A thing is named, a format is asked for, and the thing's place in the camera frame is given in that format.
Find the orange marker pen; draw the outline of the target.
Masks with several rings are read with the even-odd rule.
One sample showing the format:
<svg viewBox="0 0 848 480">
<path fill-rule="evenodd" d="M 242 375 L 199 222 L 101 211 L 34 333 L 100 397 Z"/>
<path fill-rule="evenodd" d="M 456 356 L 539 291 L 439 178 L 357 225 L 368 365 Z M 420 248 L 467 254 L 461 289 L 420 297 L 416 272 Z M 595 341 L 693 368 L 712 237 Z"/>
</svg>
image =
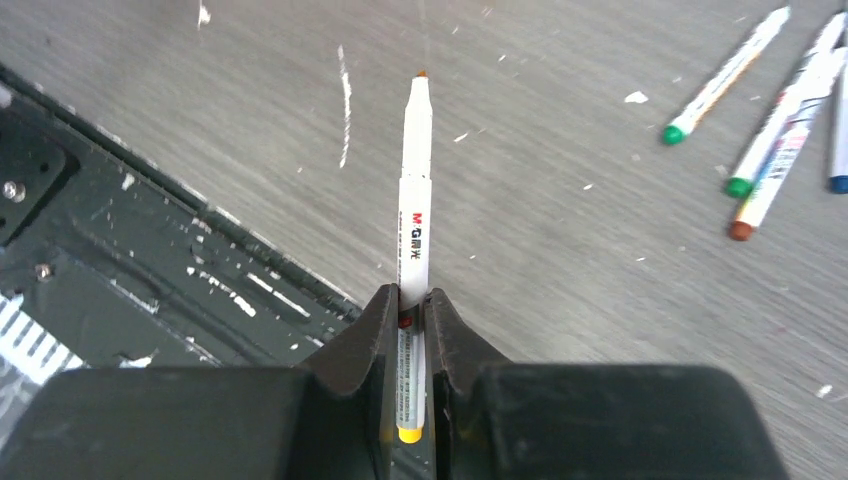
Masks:
<svg viewBox="0 0 848 480">
<path fill-rule="evenodd" d="M 809 137 L 820 108 L 830 96 L 846 57 L 845 47 L 832 50 L 823 65 L 821 75 L 808 91 L 812 97 L 805 99 L 798 111 L 787 120 L 758 173 L 753 188 L 746 196 L 740 198 L 743 203 L 728 230 L 731 239 L 747 241 L 762 225 L 768 209 Z"/>
</svg>

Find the green-end marker pen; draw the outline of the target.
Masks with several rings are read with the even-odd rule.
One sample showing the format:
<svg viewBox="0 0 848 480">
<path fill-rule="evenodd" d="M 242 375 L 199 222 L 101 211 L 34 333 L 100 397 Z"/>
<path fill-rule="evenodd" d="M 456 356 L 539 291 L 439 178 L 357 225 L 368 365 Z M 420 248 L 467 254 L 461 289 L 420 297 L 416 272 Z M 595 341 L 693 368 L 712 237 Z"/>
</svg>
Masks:
<svg viewBox="0 0 848 480">
<path fill-rule="evenodd" d="M 748 37 L 738 45 L 713 77 L 666 125 L 661 134 L 661 140 L 665 145 L 680 144 L 691 135 L 716 102 L 780 33 L 790 15 L 791 7 L 784 5 L 771 11 L 751 30 Z"/>
</svg>

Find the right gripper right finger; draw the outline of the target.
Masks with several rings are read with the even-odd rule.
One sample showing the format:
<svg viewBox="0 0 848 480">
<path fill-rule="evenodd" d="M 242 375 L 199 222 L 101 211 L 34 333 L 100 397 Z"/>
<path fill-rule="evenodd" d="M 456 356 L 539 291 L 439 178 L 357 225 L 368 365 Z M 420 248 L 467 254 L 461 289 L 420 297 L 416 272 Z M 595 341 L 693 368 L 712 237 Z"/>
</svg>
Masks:
<svg viewBox="0 0 848 480">
<path fill-rule="evenodd" d="M 517 363 L 447 294 L 425 308 L 438 479 L 785 479 L 756 406 L 697 364 Z"/>
</svg>

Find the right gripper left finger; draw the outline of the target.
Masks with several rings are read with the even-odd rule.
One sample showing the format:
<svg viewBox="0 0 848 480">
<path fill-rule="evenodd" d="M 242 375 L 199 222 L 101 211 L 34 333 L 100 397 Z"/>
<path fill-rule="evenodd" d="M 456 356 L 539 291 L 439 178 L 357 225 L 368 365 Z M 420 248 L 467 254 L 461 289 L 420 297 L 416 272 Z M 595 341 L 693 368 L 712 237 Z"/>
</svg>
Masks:
<svg viewBox="0 0 848 480">
<path fill-rule="evenodd" d="M 396 285 L 291 367 L 89 368 L 36 394 L 5 479 L 385 479 Z"/>
</svg>

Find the blue-end marker pen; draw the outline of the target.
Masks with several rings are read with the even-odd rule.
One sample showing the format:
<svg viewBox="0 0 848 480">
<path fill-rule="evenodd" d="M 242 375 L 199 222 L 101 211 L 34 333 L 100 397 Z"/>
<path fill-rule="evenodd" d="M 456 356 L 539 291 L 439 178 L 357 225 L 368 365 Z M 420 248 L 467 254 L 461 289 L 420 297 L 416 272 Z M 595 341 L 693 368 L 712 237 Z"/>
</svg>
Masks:
<svg viewBox="0 0 848 480">
<path fill-rule="evenodd" d="M 832 193 L 847 193 L 847 67 L 839 78 L 831 135 L 829 188 Z"/>
</svg>

